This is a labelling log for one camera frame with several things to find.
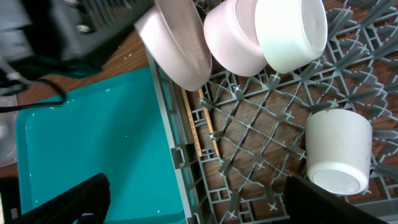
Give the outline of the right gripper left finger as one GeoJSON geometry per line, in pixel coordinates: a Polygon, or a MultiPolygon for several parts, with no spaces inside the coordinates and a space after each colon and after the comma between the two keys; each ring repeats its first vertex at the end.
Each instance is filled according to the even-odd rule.
{"type": "Polygon", "coordinates": [[[17,224],[104,223],[111,203],[110,183],[96,174],[66,192],[21,215],[17,224]]]}

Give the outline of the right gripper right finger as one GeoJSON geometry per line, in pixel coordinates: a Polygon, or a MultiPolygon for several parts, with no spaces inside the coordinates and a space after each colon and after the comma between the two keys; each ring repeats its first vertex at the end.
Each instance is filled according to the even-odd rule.
{"type": "Polygon", "coordinates": [[[286,178],[284,203],[286,212],[293,223],[385,223],[296,175],[286,178]]]}

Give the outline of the wooden chopstick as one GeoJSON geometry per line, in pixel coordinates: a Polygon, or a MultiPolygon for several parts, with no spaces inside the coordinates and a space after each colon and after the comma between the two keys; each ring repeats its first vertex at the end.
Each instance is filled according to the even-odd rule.
{"type": "Polygon", "coordinates": [[[210,113],[209,113],[208,109],[205,106],[203,106],[203,112],[204,112],[204,115],[205,115],[206,123],[208,125],[208,130],[209,130],[209,132],[211,134],[210,141],[213,143],[213,147],[215,149],[216,155],[218,157],[220,157],[220,152],[219,152],[219,148],[218,148],[218,145],[217,145],[217,141],[213,137],[214,129],[213,129],[213,125],[212,125],[212,122],[211,122],[210,113]]]}
{"type": "Polygon", "coordinates": [[[201,146],[200,146],[200,142],[199,142],[199,138],[198,138],[195,122],[193,120],[192,111],[191,111],[191,108],[190,108],[187,92],[184,89],[181,89],[181,92],[182,92],[182,98],[183,98],[183,102],[184,102],[184,105],[185,105],[185,109],[186,109],[186,112],[187,112],[188,122],[189,122],[190,129],[191,129],[191,132],[192,132],[192,136],[193,136],[193,140],[194,140],[197,156],[198,157],[202,157],[203,153],[201,151],[201,146]]]}

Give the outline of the white bowl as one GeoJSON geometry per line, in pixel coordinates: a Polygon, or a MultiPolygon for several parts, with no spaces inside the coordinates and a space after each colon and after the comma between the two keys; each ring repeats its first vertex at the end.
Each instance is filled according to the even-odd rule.
{"type": "Polygon", "coordinates": [[[256,35],[265,60],[289,73],[320,58],[328,37],[322,0],[258,0],[256,35]]]}

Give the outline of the white plate with peanuts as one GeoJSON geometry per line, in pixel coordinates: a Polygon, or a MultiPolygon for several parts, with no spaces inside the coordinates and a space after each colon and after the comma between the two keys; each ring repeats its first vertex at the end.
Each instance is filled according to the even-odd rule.
{"type": "Polygon", "coordinates": [[[134,27],[159,67],[180,87],[197,91],[209,80],[211,52],[192,0],[156,0],[134,27]]]}

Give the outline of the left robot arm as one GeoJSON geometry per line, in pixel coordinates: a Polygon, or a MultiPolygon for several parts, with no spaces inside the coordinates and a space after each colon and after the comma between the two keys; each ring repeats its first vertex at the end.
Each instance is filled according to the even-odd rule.
{"type": "Polygon", "coordinates": [[[1,0],[1,68],[29,79],[99,73],[152,6],[147,0],[1,0]]]}

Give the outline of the grey dishwasher rack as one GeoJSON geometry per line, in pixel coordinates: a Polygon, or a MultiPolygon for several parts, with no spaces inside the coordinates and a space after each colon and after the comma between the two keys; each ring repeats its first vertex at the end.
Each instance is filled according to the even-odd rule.
{"type": "Polygon", "coordinates": [[[397,222],[397,2],[326,1],[325,8],[329,34],[320,59],[287,74],[266,67],[248,78],[214,63],[202,92],[187,93],[202,157],[181,88],[149,60],[184,223],[286,222],[286,178],[306,172],[306,120],[337,108],[374,128],[369,185],[345,201],[397,222]]]}

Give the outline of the teal serving tray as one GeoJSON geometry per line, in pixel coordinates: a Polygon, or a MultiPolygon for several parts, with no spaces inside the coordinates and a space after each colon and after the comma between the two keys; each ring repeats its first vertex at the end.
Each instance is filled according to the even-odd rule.
{"type": "Polygon", "coordinates": [[[15,123],[21,209],[103,173],[107,223],[183,223],[185,214],[147,67],[79,88],[15,123]]]}

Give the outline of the clear plastic storage bin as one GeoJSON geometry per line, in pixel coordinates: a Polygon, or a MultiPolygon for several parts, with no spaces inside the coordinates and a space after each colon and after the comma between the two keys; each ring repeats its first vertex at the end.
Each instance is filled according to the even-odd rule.
{"type": "Polygon", "coordinates": [[[1,113],[1,167],[8,166],[17,161],[15,137],[15,122],[17,115],[18,111],[1,113]]]}

